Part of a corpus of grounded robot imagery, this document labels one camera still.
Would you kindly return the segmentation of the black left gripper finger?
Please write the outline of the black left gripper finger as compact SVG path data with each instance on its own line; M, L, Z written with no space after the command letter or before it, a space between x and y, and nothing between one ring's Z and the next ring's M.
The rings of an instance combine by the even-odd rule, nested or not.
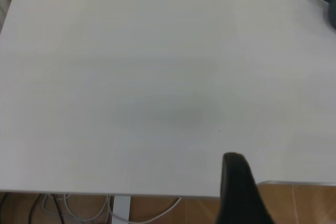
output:
M274 223L242 154L223 155L217 223Z

